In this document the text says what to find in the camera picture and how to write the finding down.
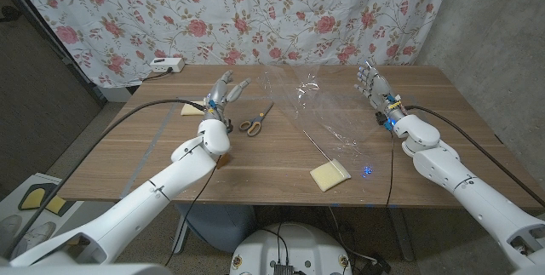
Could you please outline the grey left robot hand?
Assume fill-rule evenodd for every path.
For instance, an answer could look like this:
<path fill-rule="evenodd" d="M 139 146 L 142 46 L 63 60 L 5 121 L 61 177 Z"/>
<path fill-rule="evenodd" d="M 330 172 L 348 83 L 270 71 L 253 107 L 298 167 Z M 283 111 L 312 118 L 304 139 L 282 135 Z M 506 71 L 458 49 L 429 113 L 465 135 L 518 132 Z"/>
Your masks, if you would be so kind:
<path fill-rule="evenodd" d="M 251 83 L 251 78 L 247 77 L 243 82 L 235 85 L 232 89 L 228 84 L 232 82 L 232 70 L 225 72 L 213 85 L 210 92 L 204 99 L 205 110 L 204 119 L 214 119 L 227 123 L 225 108 L 229 103 L 235 102 L 242 94 L 243 90 Z"/>

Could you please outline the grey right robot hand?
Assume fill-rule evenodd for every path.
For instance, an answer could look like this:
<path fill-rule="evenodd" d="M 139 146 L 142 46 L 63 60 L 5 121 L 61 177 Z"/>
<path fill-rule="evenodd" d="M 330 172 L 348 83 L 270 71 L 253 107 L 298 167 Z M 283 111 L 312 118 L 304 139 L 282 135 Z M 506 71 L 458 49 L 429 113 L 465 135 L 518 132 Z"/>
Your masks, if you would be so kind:
<path fill-rule="evenodd" d="M 357 79 L 359 83 L 355 84 L 354 88 L 376 111 L 379 124 L 394 126 L 398 120 L 406 116 L 400 96 L 393 93 L 386 78 L 368 61 L 359 68 Z"/>

